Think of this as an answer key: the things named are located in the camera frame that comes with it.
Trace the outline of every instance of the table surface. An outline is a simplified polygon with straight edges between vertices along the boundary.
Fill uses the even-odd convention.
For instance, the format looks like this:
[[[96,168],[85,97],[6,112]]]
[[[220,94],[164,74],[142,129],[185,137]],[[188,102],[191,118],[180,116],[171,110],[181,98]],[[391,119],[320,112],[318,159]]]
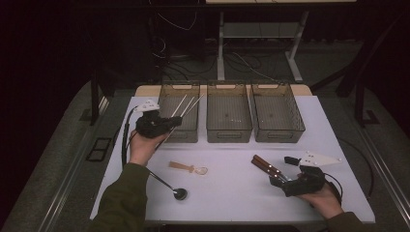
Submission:
[[[158,97],[134,97],[129,110]],[[301,158],[306,151],[342,159],[342,163],[323,166],[343,186],[342,206],[363,222],[374,223],[374,214],[342,153],[326,115],[315,96],[296,96],[306,131],[296,144],[257,143],[253,133],[249,143],[208,143],[206,138],[206,98],[201,99],[197,143],[165,143],[151,158],[148,168],[174,188],[184,188],[188,197],[178,201],[171,189],[154,178],[147,183],[147,223],[219,223],[282,224],[321,221],[309,204],[297,197],[286,197],[280,188],[270,185],[268,176],[250,161],[257,154],[285,175],[296,178],[296,166],[283,162],[286,156]],[[133,113],[131,122],[141,115]],[[106,169],[93,208],[98,210],[103,191],[121,174],[119,136]],[[204,176],[168,167],[173,160],[188,165],[206,166]]]

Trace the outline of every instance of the wire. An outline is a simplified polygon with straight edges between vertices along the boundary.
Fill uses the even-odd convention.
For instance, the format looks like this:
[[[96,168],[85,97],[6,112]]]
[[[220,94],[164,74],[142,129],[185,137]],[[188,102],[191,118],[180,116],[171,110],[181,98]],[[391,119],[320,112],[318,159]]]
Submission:
[[[340,199],[342,199],[343,198],[343,188],[341,187],[340,182],[335,177],[333,177],[332,175],[329,175],[328,173],[323,173],[323,174],[334,179],[337,182],[338,186],[340,187]]]
[[[253,71],[254,73],[259,74],[259,75],[261,75],[261,76],[263,76],[263,77],[269,78],[269,79],[271,79],[271,80],[274,80],[274,79],[271,78],[270,76],[267,76],[267,75],[265,75],[265,74],[262,74],[262,73],[256,71],[256,70],[255,70],[252,66],[250,66],[250,65],[248,64],[248,62],[247,62],[244,58],[242,58],[238,53],[232,52],[232,54],[238,56],[238,57],[249,67],[249,69],[250,69],[251,71]]]
[[[160,18],[162,18],[164,21],[166,21],[167,23],[171,24],[172,26],[174,26],[174,27],[176,27],[176,28],[179,28],[179,29],[182,29],[182,30],[185,30],[185,31],[189,31],[189,30],[192,28],[193,24],[195,24],[195,22],[196,22],[197,12],[195,12],[195,16],[194,16],[194,18],[193,18],[193,22],[192,22],[192,24],[190,25],[189,28],[185,28],[185,27],[179,26],[179,25],[177,25],[177,24],[171,22],[169,19],[167,19],[166,17],[162,16],[162,14],[160,14],[160,13],[157,13],[157,15],[158,15]]]
[[[136,108],[137,108],[137,106],[134,107],[132,110],[130,110],[130,112],[128,114],[128,117],[127,117],[126,124],[124,125],[123,144],[122,144],[122,148],[121,148],[121,162],[123,164],[123,167],[127,163],[127,150],[128,150],[127,138],[128,138],[129,128],[130,128],[130,118],[133,114],[133,111]]]
[[[352,143],[350,143],[347,140],[344,140],[340,137],[337,137],[337,139],[344,142],[344,143],[346,143],[347,145],[349,145],[353,149],[355,149],[362,156],[362,158],[365,160],[365,162],[367,164],[367,167],[368,167],[368,171],[370,173],[370,187],[369,187],[368,194],[367,194],[367,199],[370,199],[371,195],[373,194],[373,188],[374,188],[374,172],[373,172],[373,168],[371,168],[370,162],[366,158],[365,154],[363,154],[363,152],[360,151],[359,148],[357,148],[355,145],[353,145]]]

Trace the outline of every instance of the gray floor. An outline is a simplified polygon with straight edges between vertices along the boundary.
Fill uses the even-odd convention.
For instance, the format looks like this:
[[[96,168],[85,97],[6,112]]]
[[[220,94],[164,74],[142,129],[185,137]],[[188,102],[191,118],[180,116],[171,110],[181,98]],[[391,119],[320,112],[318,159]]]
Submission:
[[[205,62],[191,60],[183,53],[174,53],[173,62],[164,70],[164,79],[216,79],[215,45],[209,42],[209,56]],[[226,79],[266,78],[250,72],[240,55],[256,71],[273,78],[292,79],[284,61],[286,42],[234,43],[225,45]],[[357,54],[361,44],[355,42],[302,43],[296,62],[306,85],[311,85],[347,65]],[[353,119],[354,96],[341,99],[335,94],[338,81],[324,87],[315,95],[328,116],[339,138],[352,169],[365,194],[370,188],[370,176],[363,153],[370,159],[370,145],[390,168],[403,194],[410,195],[410,143],[390,114],[369,91],[366,92],[365,109],[376,115],[380,124],[358,127]],[[73,99],[49,141],[38,166],[33,172],[15,208],[2,231],[85,231],[90,212],[109,160],[86,161],[91,146],[98,137],[114,138],[126,114],[133,90],[117,91],[107,104],[102,104],[102,116],[94,127],[82,121],[84,110],[90,109],[89,85],[84,86]],[[384,179],[374,169],[375,183],[369,204],[376,215],[377,231],[410,231],[400,214]],[[318,231],[324,224],[296,225],[301,231]],[[248,228],[247,231],[275,231]]]

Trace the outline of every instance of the dark background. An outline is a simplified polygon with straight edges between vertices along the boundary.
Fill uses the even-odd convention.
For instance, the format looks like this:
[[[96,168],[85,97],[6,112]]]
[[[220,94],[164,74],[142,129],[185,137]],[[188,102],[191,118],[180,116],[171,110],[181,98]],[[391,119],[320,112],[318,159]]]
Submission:
[[[368,2],[373,7],[311,12],[304,41],[348,39],[370,43],[406,9],[405,1],[398,0],[359,4]],[[2,226],[64,111],[91,73],[97,71],[106,95],[117,88],[135,88],[159,79],[150,51],[151,32],[144,19],[149,14],[84,16],[77,14],[69,1],[50,0],[1,1],[0,9]],[[368,88],[407,134],[409,15],[396,23],[363,74]],[[218,28],[216,17],[218,14],[201,15],[195,34],[182,36],[199,42],[215,36],[211,28]],[[162,29],[160,25],[155,28],[173,41],[173,33]],[[200,56],[201,50],[192,54]],[[143,73],[144,79],[135,79],[135,73]]]

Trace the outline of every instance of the black cable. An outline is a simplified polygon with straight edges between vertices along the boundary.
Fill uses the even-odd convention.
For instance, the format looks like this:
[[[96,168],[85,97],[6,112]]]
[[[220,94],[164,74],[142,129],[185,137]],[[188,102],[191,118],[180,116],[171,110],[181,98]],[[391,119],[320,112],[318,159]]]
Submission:
[[[347,140],[344,140],[340,137],[337,137],[337,139],[344,142],[344,143],[346,143],[347,145],[349,145],[353,149],[355,149],[362,156],[362,158],[365,160],[365,162],[367,164],[367,167],[368,167],[368,171],[370,172],[370,187],[369,187],[368,194],[367,194],[367,199],[370,199],[371,195],[373,194],[373,188],[374,188],[374,172],[373,172],[373,168],[371,168],[370,162],[368,161],[365,154],[363,154],[363,152],[360,151],[359,148],[357,148],[355,145],[353,145],[352,143],[350,143]]]
[[[334,179],[337,182],[338,186],[340,187],[340,199],[342,199],[343,198],[343,187],[341,186],[340,182],[335,177],[333,177],[332,175],[330,175],[328,173],[323,173],[323,174],[325,174],[326,176]]]
[[[252,70],[248,67],[245,71],[242,70],[238,70],[237,68],[235,68],[231,62],[232,60],[230,58],[228,58],[226,55],[223,55],[223,61],[234,71],[239,72],[239,73],[251,73]]]
[[[133,114],[133,111],[137,108],[134,107],[128,114],[127,117],[127,121],[126,124],[124,125],[124,133],[123,133],[123,144],[121,147],[121,162],[123,164],[123,167],[126,165],[127,163],[127,149],[128,149],[128,145],[127,145],[127,138],[128,138],[128,133],[129,133],[129,129],[130,129],[130,118]]]
[[[116,143],[117,138],[118,138],[118,134],[120,133],[120,129],[121,129],[121,127],[119,127],[117,129],[117,131],[114,133],[114,136],[112,137],[112,141],[114,141],[112,146],[115,146],[115,143]]]

